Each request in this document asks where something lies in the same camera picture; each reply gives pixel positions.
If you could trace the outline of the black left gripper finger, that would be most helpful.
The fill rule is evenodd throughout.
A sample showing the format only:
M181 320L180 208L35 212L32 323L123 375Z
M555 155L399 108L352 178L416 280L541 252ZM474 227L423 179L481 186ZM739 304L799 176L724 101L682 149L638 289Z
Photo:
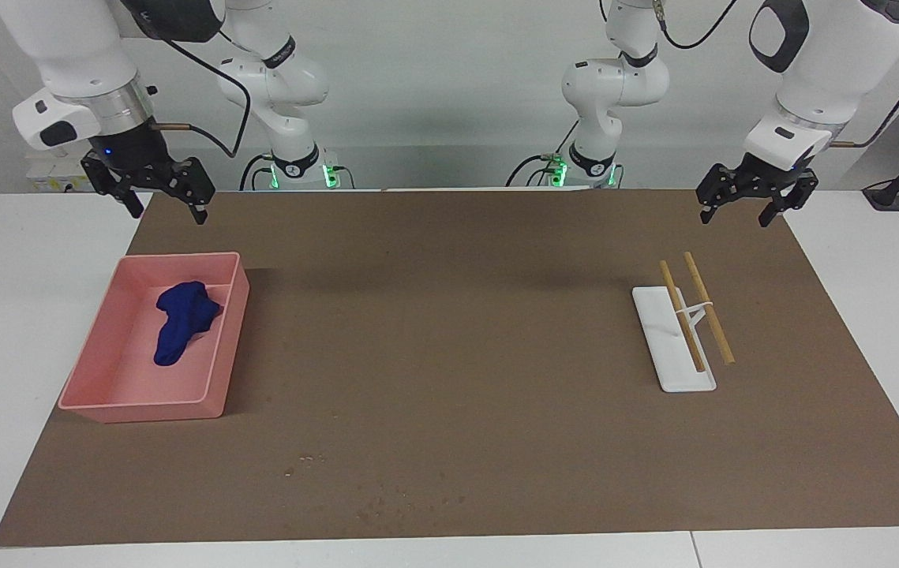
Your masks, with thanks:
M813 170L799 172L796 179L781 184L767 184L768 204L757 217L761 227L768 227L788 210L801 209L818 186L818 177Z
M713 164L695 190L699 205L699 219L709 224L717 209L741 199L737 187L737 171L724 164Z

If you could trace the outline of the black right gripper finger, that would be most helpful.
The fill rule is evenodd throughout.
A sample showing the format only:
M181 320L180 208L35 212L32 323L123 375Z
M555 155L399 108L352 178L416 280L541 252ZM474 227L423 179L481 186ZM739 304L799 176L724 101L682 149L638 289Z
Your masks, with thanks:
M124 205L133 219L139 219L143 215L144 205L134 191L129 176L114 177L95 152L84 155L80 165L96 194L110 196L118 204Z
M169 166L167 194L187 206L196 224L207 222L207 207L215 196L215 185L196 157L172 162Z

